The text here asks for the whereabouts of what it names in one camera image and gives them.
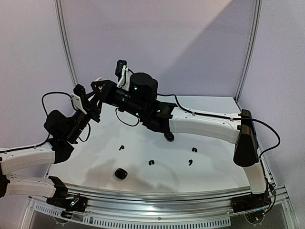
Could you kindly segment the white earbud charging case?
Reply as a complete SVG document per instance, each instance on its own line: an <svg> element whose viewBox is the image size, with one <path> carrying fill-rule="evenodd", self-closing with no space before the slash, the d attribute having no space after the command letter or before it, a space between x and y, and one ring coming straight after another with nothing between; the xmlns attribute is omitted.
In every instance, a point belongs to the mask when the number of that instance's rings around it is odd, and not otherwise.
<svg viewBox="0 0 305 229"><path fill-rule="evenodd" d="M95 80L96 82L100 82L100 81L103 81L103 78L99 77Z"/></svg>

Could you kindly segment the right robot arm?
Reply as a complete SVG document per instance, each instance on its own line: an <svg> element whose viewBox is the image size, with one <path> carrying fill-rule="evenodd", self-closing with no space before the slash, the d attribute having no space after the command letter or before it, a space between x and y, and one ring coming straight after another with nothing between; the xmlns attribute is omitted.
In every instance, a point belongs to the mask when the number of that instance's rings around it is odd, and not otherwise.
<svg viewBox="0 0 305 229"><path fill-rule="evenodd" d="M233 161L243 168L251 194L246 198L250 208L264 202L267 183L257 153L256 131L250 111L239 114L219 114L181 109L178 104L157 99L158 82L146 73L121 77L118 83L97 80L91 87L99 100L115 106L121 112L138 117L147 129L163 133L173 140L175 133L202 135L235 145Z"/></svg>

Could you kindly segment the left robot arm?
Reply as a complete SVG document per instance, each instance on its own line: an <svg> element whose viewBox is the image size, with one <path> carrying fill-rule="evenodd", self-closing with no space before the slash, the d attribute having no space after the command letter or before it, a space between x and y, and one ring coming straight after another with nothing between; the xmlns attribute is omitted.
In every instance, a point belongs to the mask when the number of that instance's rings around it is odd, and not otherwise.
<svg viewBox="0 0 305 229"><path fill-rule="evenodd" d="M54 176L46 178L24 177L14 173L19 169L42 164L58 164L67 161L74 144L91 120L100 121L102 102L91 92L75 91L71 96L75 109L66 117L59 110L47 114L44 128L47 139L37 145L3 149L0 152L0 195L34 195L52 198L60 207L67 207L71 197L64 183Z"/></svg>

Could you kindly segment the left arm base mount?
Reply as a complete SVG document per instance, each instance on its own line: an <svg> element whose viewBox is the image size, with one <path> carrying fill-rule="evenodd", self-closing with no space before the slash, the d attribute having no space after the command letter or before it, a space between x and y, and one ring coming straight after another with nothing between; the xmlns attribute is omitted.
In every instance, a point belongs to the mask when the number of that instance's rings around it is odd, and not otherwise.
<svg viewBox="0 0 305 229"><path fill-rule="evenodd" d="M64 208L67 212L85 212L88 199L85 196L70 195L68 193L55 193L53 197L47 198L46 203L55 207Z"/></svg>

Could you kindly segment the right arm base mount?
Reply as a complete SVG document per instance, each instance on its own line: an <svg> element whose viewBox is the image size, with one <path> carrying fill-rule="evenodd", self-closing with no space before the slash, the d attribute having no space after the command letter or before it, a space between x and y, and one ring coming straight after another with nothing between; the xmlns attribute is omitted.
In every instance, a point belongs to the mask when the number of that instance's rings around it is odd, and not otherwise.
<svg viewBox="0 0 305 229"><path fill-rule="evenodd" d="M234 197L230 201L234 213L262 208L271 204L268 194L252 194Z"/></svg>

